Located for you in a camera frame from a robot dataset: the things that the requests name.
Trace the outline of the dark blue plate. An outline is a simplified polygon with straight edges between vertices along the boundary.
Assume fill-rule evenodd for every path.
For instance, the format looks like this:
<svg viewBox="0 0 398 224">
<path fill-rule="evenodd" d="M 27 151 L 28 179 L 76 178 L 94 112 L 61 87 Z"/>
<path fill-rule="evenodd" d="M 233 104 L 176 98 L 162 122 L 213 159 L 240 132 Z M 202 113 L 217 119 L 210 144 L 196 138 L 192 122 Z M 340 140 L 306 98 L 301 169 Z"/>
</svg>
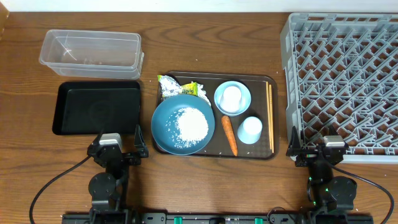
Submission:
<svg viewBox="0 0 398 224">
<path fill-rule="evenodd" d="M 196 108 L 205 115 L 209 130 L 205 139 L 196 146 L 187 149 L 177 149 L 169 139 L 170 135 L 167 134 L 165 124 L 174 111 L 187 107 Z M 210 142 L 215 131 L 215 117 L 212 108 L 202 98 L 192 95 L 177 95 L 164 100 L 156 107 L 152 116 L 151 131 L 155 143 L 166 152 L 175 155 L 190 155 L 202 150 Z"/>
</svg>

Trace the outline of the light blue cup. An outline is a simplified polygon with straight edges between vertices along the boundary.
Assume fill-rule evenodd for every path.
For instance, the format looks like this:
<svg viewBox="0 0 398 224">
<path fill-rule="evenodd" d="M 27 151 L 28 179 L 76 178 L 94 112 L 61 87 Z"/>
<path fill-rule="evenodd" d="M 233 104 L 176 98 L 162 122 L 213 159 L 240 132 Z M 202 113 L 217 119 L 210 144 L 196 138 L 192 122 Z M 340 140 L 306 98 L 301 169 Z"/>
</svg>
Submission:
<svg viewBox="0 0 398 224">
<path fill-rule="evenodd" d="M 262 133 L 262 122 L 255 116 L 246 118 L 238 128 L 238 139 L 245 144 L 258 142 Z"/>
</svg>

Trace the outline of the white rice pile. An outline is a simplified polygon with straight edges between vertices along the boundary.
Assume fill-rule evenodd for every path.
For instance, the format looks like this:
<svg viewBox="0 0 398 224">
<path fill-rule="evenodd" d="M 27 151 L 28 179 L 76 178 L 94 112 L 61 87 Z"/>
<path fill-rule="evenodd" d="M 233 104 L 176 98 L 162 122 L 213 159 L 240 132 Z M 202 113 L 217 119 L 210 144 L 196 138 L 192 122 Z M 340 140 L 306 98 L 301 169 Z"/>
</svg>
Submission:
<svg viewBox="0 0 398 224">
<path fill-rule="evenodd" d="M 172 145 L 177 149 L 196 146 L 208 134 L 208 122 L 198 109 L 187 107 L 174 111 L 167 119 L 165 127 Z"/>
</svg>

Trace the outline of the pale pink cup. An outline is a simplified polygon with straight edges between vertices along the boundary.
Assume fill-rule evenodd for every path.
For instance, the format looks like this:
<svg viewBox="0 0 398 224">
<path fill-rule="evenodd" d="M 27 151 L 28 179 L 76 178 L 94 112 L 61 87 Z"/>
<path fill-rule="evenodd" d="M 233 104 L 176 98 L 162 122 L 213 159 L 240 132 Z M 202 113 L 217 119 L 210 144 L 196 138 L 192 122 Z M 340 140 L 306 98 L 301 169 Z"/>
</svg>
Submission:
<svg viewBox="0 0 398 224">
<path fill-rule="evenodd" d="M 220 107 L 227 113 L 235 113 L 239 110 L 241 98 L 241 90 L 236 86 L 229 86 L 221 96 Z"/>
</svg>

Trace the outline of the light blue bowl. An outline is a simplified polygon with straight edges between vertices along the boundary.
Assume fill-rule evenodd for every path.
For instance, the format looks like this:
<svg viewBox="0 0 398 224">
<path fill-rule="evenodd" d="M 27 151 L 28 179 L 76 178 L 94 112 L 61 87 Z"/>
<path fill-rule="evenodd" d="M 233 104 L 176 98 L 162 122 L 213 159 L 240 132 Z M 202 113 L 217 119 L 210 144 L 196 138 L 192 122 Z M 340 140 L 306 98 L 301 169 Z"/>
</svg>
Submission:
<svg viewBox="0 0 398 224">
<path fill-rule="evenodd" d="M 227 113 L 225 111 L 223 111 L 220 107 L 220 99 L 221 96 L 224 92 L 224 90 L 229 87 L 229 86 L 236 86 L 241 90 L 242 93 L 242 98 L 240 101 L 240 107 L 239 110 L 235 113 Z M 250 106 L 251 104 L 251 93 L 249 91 L 249 89 L 243 85 L 240 82 L 236 82 L 236 81 L 227 81 L 222 83 L 220 86 L 217 87 L 217 89 L 215 90 L 215 94 L 214 94 L 214 101 L 215 101 L 215 105 L 216 107 L 225 115 L 228 116 L 237 116 L 240 115 L 242 113 L 244 113 Z"/>
</svg>

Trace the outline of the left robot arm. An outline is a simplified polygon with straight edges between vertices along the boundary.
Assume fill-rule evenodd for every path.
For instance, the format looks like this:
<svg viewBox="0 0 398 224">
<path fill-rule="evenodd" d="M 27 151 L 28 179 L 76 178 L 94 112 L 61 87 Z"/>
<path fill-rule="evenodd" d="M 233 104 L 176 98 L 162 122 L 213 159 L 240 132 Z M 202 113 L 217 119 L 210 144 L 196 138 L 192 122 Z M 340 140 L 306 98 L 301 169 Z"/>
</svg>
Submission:
<svg viewBox="0 0 398 224">
<path fill-rule="evenodd" d="M 139 166 L 149 151 L 136 126 L 134 152 L 122 152 L 121 136 L 118 133 L 99 133 L 88 146 L 87 155 L 105 168 L 90 180 L 91 209 L 88 223 L 140 223 L 137 212 L 126 207 L 129 168 Z"/>
</svg>

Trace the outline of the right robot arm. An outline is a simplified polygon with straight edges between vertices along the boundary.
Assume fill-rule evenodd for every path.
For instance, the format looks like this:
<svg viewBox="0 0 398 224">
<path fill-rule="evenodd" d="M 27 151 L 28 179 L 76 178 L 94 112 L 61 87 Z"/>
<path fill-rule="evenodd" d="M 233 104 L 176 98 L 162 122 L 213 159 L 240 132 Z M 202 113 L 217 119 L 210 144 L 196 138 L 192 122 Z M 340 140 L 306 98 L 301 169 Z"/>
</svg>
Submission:
<svg viewBox="0 0 398 224">
<path fill-rule="evenodd" d="M 298 214 L 295 223 L 348 223 L 346 212 L 354 207 L 357 183 L 348 177 L 334 176 L 333 168 L 343 160 L 348 144 L 329 127 L 331 134 L 314 149 L 302 149 L 297 128 L 291 131 L 286 156 L 295 157 L 297 167 L 307 167 L 307 197 L 314 207 Z"/>
</svg>

